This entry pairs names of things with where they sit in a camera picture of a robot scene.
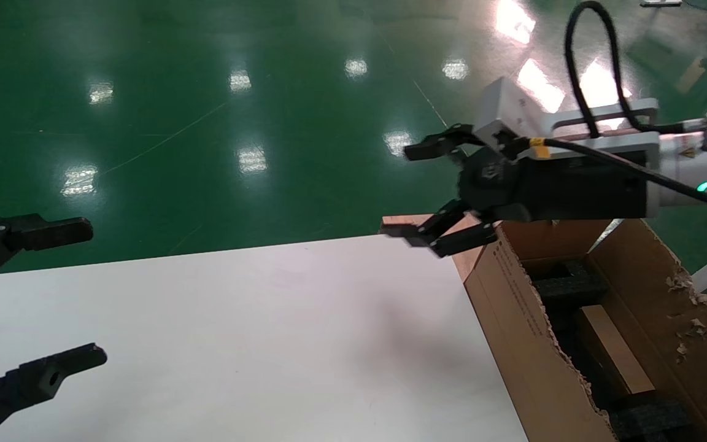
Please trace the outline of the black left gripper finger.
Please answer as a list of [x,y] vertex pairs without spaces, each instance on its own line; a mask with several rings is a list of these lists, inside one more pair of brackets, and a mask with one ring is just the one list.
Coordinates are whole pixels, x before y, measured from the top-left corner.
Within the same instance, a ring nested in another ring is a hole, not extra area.
[[0,426],[23,409],[53,400],[69,376],[106,364],[106,351],[86,344],[23,363],[0,377]]
[[39,251],[77,244],[93,238],[84,217],[47,221],[39,214],[0,217],[0,268],[22,251]]

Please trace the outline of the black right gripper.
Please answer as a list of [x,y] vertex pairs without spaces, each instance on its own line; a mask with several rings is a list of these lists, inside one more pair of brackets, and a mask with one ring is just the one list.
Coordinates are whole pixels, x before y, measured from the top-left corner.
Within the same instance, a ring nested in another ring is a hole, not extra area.
[[[471,124],[454,124],[404,146],[409,161],[449,157],[464,163],[459,198],[420,224],[382,221],[381,234],[443,258],[496,241],[496,220],[638,219],[649,212],[646,181],[610,163],[588,156],[511,162],[490,148],[469,157],[463,145],[485,146]],[[477,223],[452,232],[468,214]]]

